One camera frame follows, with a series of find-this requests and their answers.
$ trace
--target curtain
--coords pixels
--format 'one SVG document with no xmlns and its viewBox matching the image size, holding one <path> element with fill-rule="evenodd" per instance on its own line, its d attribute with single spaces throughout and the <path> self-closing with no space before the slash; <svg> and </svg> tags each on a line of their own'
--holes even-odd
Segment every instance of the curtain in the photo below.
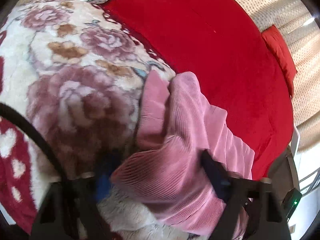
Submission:
<svg viewBox="0 0 320 240">
<path fill-rule="evenodd" d="M 261 32 L 274 24 L 288 45 L 298 70 L 292 105 L 301 135 L 298 153 L 303 153 L 320 141 L 319 27 L 300 0 L 236 1 Z"/>
</svg>

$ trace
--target black device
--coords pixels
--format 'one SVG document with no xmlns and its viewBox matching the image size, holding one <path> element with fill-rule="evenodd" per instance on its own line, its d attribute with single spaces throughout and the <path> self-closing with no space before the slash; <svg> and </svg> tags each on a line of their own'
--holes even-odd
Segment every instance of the black device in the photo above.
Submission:
<svg viewBox="0 0 320 240">
<path fill-rule="evenodd" d="M 201 165 L 218 198 L 226 203 L 209 240 L 231 240 L 241 208 L 249 216 L 244 239 L 291 239 L 284 210 L 276 199 L 271 183 L 231 178 L 207 150 L 201 153 Z"/>
<path fill-rule="evenodd" d="M 287 195 L 285 195 L 281 206 L 284 209 L 287 221 L 289 221 L 290 217 L 296 210 L 301 198 L 302 194 L 296 188 L 293 188 L 287 193 Z"/>
<path fill-rule="evenodd" d="M 61 177 L 61 182 L 51 184 L 33 223 L 30 239 L 78 239 L 78 221 L 81 221 L 88 240 L 111 240 L 110 228 L 100 216 L 93 198 L 94 178 L 69 180 L 51 147 L 22 115 L 0 103 L 0 116 L 25 132 Z M 221 163 L 211 158 L 207 150 L 200 154 L 201 165 L 213 189 L 226 203 L 210 240 L 232 239 L 241 208 L 249 216 L 245 239 L 291 239 L 284 210 L 277 202 L 270 183 L 232 178 Z"/>
</svg>

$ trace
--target white heart pattern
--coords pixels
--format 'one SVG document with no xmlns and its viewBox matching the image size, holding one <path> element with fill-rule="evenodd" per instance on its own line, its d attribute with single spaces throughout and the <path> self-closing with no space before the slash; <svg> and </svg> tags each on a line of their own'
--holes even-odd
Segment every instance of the white heart pattern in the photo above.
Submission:
<svg viewBox="0 0 320 240">
<path fill-rule="evenodd" d="M 16 187 L 11 188 L 13 198 L 19 203 L 21 202 L 21 193 Z"/>
<path fill-rule="evenodd" d="M 18 161 L 17 159 L 13 159 L 11 164 L 12 164 L 12 170 L 13 170 L 13 177 L 15 179 L 20 178 L 23 175 L 23 173 L 26 171 L 25 164 Z"/>
<path fill-rule="evenodd" d="M 10 128 L 4 134 L 0 134 L 0 155 L 2 158 L 7 158 L 11 154 L 11 149 L 15 145 L 17 135 Z"/>
</svg>

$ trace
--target red pillow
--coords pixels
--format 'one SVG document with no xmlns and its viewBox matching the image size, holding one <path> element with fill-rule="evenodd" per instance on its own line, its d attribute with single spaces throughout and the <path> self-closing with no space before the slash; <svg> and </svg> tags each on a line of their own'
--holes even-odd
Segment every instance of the red pillow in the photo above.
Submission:
<svg viewBox="0 0 320 240">
<path fill-rule="evenodd" d="M 285 82 L 287 83 L 289 94 L 291 98 L 293 98 L 293 79 L 297 73 L 297 70 L 281 33 L 278 31 L 276 26 L 272 25 L 268 29 L 264 30 L 261 35 L 267 47 L 277 59 L 284 75 Z"/>
</svg>

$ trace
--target pink rose pattern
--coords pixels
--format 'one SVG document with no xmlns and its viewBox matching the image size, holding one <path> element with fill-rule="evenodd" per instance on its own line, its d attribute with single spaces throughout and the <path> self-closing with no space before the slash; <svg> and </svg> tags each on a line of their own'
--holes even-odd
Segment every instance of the pink rose pattern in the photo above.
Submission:
<svg viewBox="0 0 320 240">
<path fill-rule="evenodd" d="M 93 53 L 109 61 L 136 59 L 135 44 L 124 32 L 90 27 L 83 29 L 80 39 Z"/>
<path fill-rule="evenodd" d="M 26 28 L 41 31 L 46 26 L 67 22 L 69 17 L 65 9 L 45 5 L 42 8 L 34 8 L 29 11 L 21 24 Z"/>
<path fill-rule="evenodd" d="M 138 100 L 95 66 L 67 65 L 29 87 L 27 117 L 51 145 L 68 176 L 91 171 L 98 154 L 133 137 Z M 38 149 L 41 171 L 54 174 Z"/>
</svg>

